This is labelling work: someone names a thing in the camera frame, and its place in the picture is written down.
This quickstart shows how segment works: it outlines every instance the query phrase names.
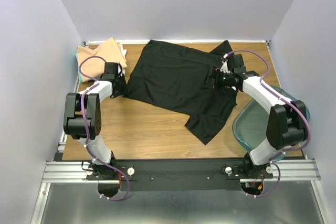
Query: wooden tabletop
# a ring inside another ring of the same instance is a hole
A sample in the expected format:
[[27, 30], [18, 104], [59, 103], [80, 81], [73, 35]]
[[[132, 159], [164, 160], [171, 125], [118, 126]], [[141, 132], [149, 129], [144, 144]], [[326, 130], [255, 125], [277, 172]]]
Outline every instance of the wooden tabletop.
[[[258, 52], [270, 65], [270, 73], [265, 78], [269, 85], [278, 86], [270, 55], [264, 43], [230, 43], [233, 50], [249, 49]], [[218, 44], [185, 44], [187, 47], [211, 51]], [[123, 45], [127, 49], [126, 80], [137, 63], [144, 45]], [[266, 72], [265, 64], [256, 56], [242, 53], [248, 70], [260, 75]], [[79, 90], [92, 85], [82, 83]], [[247, 94], [239, 92], [237, 106], [223, 129], [207, 144], [198, 140], [184, 124], [189, 116], [144, 102], [117, 97], [106, 98], [101, 103], [101, 135], [107, 147], [113, 150], [117, 159], [137, 158], [209, 158], [243, 157], [246, 151], [234, 138], [232, 123], [240, 111], [251, 100]], [[289, 156], [301, 156], [295, 151]], [[90, 159], [84, 147], [71, 136], [67, 137], [63, 160]]]

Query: folded beige towel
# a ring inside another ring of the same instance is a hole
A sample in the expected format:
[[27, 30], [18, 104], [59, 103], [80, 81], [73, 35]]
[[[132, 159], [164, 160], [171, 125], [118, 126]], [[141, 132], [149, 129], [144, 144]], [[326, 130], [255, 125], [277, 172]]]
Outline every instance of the folded beige towel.
[[[114, 38], [110, 38], [100, 44], [96, 49], [89, 49], [86, 47], [78, 46], [77, 48], [77, 61], [80, 65], [85, 59], [90, 56], [101, 56], [107, 62], [118, 62], [122, 69], [127, 67], [126, 60], [121, 53], [120, 45]], [[82, 72], [92, 77], [99, 77], [104, 73], [104, 61], [98, 58], [92, 58], [86, 61], [82, 68]], [[81, 75], [81, 81], [86, 82], [89, 78]]]

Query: purple cable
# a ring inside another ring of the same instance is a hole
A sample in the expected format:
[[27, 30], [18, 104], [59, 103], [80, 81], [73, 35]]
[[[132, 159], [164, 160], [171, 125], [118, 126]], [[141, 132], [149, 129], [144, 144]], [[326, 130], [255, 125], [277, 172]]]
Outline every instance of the purple cable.
[[[272, 89], [270, 89], [267, 85], [265, 85], [265, 81], [264, 81], [264, 77], [269, 73], [269, 64], [268, 62], [266, 61], [266, 59], [261, 56], [260, 54], [254, 52], [254, 51], [251, 51], [251, 50], [234, 50], [234, 51], [231, 51], [229, 53], [227, 53], [227, 55], [229, 56], [230, 54], [233, 54], [235, 52], [249, 52], [251, 54], [254, 54], [256, 56], [258, 56], [267, 66], [267, 71], [266, 73], [264, 73], [261, 78], [260, 78], [260, 84], [268, 91], [270, 92], [272, 95], [274, 95], [276, 98], [278, 98], [279, 100], [281, 100], [282, 102], [284, 102], [285, 104], [289, 105], [293, 110], [295, 110], [298, 115], [301, 117], [301, 119], [303, 120], [305, 126], [306, 126], [306, 129], [307, 129], [307, 139], [305, 141], [305, 143], [303, 145], [301, 145], [300, 147], [298, 148], [295, 148], [295, 147], [292, 147], [290, 149], [288, 149], [289, 151], [297, 151], [297, 150], [301, 150], [303, 148], [305, 148], [309, 142], [310, 142], [310, 139], [311, 139], [311, 128], [310, 128], [310, 125], [307, 121], [307, 119], [305, 118], [305, 116], [301, 113], [301, 111], [299, 111], [293, 104], [291, 104], [290, 102], [288, 102], [287, 100], [285, 100], [284, 98], [282, 98], [281, 96], [279, 96], [276, 92], [274, 92]], [[271, 157], [269, 159], [269, 161], [271, 162], [274, 158], [280, 156], [282, 154], [282, 152], [279, 152], [277, 153], [275, 156]], [[256, 197], [260, 198], [260, 197], [263, 197], [263, 196], [266, 196], [268, 194], [270, 194], [271, 192], [273, 192], [279, 185], [279, 182], [280, 182], [280, 177], [281, 177], [281, 172], [280, 172], [280, 167], [276, 164], [276, 163], [273, 163], [276, 168], [278, 169], [278, 173], [279, 173], [279, 176], [278, 176], [278, 179], [277, 179], [277, 182], [275, 183], [275, 185], [272, 187], [271, 190], [269, 190], [268, 192], [264, 193], [264, 194], [261, 194], [261, 195], [257, 195]]]
[[[99, 58], [99, 59], [102, 59], [105, 61], [104, 58], [100, 57], [100, 56], [90, 56], [88, 57], [87, 59], [85, 59], [79, 66], [79, 72], [91, 79], [91, 80], [95, 80], [95, 81], [98, 81], [97, 79], [91, 77], [91, 76], [88, 76], [86, 74], [83, 74], [83, 72], [81, 71], [81, 67], [83, 65], [84, 62], [86, 62], [87, 60], [91, 59], [91, 58]], [[123, 173], [122, 171], [120, 171], [119, 169], [111, 166], [110, 164], [104, 162], [103, 160], [101, 160], [100, 158], [96, 157], [94, 155], [94, 153], [90, 150], [89, 146], [88, 146], [88, 143], [89, 143], [89, 139], [90, 139], [90, 131], [89, 131], [89, 125], [88, 125], [88, 120], [86, 118], [86, 114], [85, 114], [85, 106], [84, 106], [84, 97], [85, 95], [90, 91], [92, 90], [93, 88], [97, 87], [99, 85], [99, 83], [95, 83], [94, 85], [92, 85], [91, 87], [89, 87], [89, 89], [87, 89], [82, 95], [81, 95], [81, 98], [80, 98], [80, 106], [81, 106], [81, 111], [82, 111], [82, 116], [83, 116], [83, 120], [84, 120], [84, 125], [85, 125], [85, 131], [86, 131], [86, 140], [85, 140], [85, 146], [86, 146], [86, 150], [88, 151], [88, 153], [91, 155], [92, 158], [96, 159], [98, 162], [100, 162], [101, 164], [107, 166], [108, 168], [120, 173], [122, 176], [124, 176], [124, 178], [126, 179], [126, 182], [127, 182], [127, 191], [126, 191], [126, 194], [120, 198], [109, 198], [109, 197], [106, 197], [105, 195], [101, 195], [102, 198], [105, 198], [107, 200], [113, 200], [113, 201], [118, 201], [118, 200], [123, 200], [123, 199], [126, 199], [127, 195], [129, 194], [129, 192], [131, 191], [131, 184], [130, 184], [130, 181], [129, 179], [127, 178], [127, 176], [125, 175], [125, 173]]]

